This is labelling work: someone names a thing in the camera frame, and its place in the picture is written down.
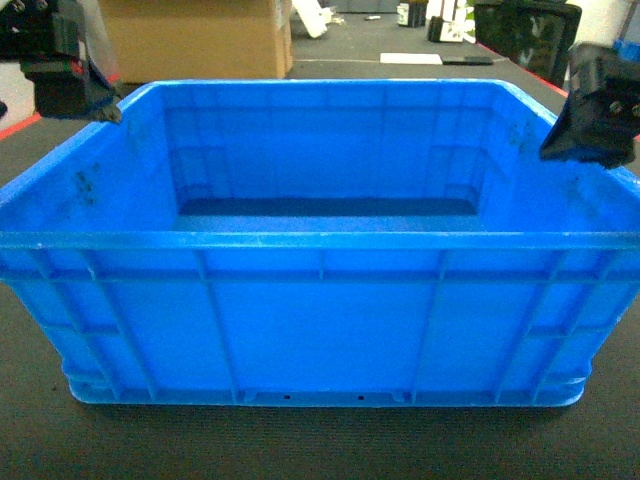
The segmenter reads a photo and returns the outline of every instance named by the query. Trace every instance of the gray table surface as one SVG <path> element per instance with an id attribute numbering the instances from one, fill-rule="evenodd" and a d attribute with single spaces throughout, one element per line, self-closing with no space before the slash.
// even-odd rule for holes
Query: gray table surface
<path id="1" fill-rule="evenodd" d="M 294 20 L 290 77 L 499 78 L 562 108 L 562 96 L 508 61 L 381 65 L 382 52 L 484 51 L 364 17 L 347 15 L 317 40 Z M 0 185 L 83 125 L 42 120 L 0 142 Z M 565 409 L 89 406 L 73 400 L 53 347 L 0 285 L 0 478 L 638 479 L 639 347 L 636 302 L 594 359 L 585 396 Z"/>

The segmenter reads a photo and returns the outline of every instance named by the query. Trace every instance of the crate rim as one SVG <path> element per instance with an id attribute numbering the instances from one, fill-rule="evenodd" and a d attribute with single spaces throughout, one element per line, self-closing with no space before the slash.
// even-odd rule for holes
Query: crate rim
<path id="1" fill-rule="evenodd" d="M 143 85 L 118 105 L 126 109 L 140 101 L 146 94 L 158 88 L 183 86 L 246 86 L 288 85 L 409 85 L 409 84 L 476 84 L 499 86 L 516 97 L 541 118 L 549 129 L 557 119 L 546 107 L 538 103 L 519 87 L 495 79 L 321 79 L 321 80 L 163 80 Z M 92 122 L 22 174 L 0 188 L 0 209 L 27 191 L 39 177 L 64 161 L 68 155 L 93 136 L 117 125 Z M 604 170 L 625 190 L 640 199 L 640 179 L 625 167 Z M 0 231 L 0 249 L 137 249 L 176 250 L 208 248 L 259 248 L 259 249 L 536 249 L 536 250 L 640 250 L 640 232 L 256 232 L 256 233 L 208 233 L 173 231 L 129 232 L 55 232 L 55 231 Z"/>
<path id="2" fill-rule="evenodd" d="M 0 232 L 0 250 L 640 250 L 640 232 Z"/>

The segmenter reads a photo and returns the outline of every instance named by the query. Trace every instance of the screw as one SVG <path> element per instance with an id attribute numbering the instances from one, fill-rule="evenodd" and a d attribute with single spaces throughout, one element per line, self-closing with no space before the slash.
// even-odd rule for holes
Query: screw
<path id="1" fill-rule="evenodd" d="M 22 13 L 26 8 L 22 0 L 16 0 L 15 2 L 13 2 L 12 6 L 16 13 Z"/>
<path id="2" fill-rule="evenodd" d="M 622 102 L 620 100 L 616 100 L 611 105 L 609 105 L 609 111 L 614 115 L 618 115 L 620 112 L 622 112 L 623 108 L 624 106 L 622 105 Z"/>

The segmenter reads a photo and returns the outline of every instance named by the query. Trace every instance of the white paper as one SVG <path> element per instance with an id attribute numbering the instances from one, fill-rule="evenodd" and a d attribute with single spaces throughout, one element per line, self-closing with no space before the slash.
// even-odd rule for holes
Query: white paper
<path id="1" fill-rule="evenodd" d="M 441 42 L 462 42 L 464 25 L 455 22 L 444 22 L 440 33 Z"/>
<path id="2" fill-rule="evenodd" d="M 381 53 L 380 63 L 442 65 L 442 59 L 436 53 Z"/>
<path id="3" fill-rule="evenodd" d="M 430 0 L 427 4 L 427 19 L 442 17 L 443 20 L 452 21 L 457 3 L 456 0 Z"/>

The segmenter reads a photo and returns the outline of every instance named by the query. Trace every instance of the black monitor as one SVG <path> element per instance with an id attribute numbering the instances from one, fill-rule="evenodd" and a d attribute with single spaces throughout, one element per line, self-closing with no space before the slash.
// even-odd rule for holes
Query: black monitor
<path id="1" fill-rule="evenodd" d="M 582 9 L 550 1 L 476 0 L 476 39 L 558 87 Z"/>

